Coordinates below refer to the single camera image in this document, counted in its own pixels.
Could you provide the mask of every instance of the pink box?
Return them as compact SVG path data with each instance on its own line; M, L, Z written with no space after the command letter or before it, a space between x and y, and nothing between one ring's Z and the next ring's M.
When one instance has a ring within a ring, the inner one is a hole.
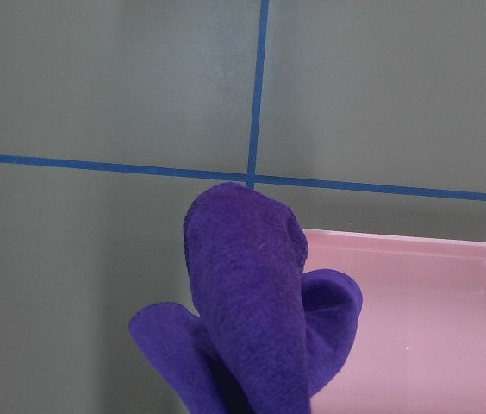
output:
M314 414L486 414L486 243L306 230L306 270L362 288L354 348Z

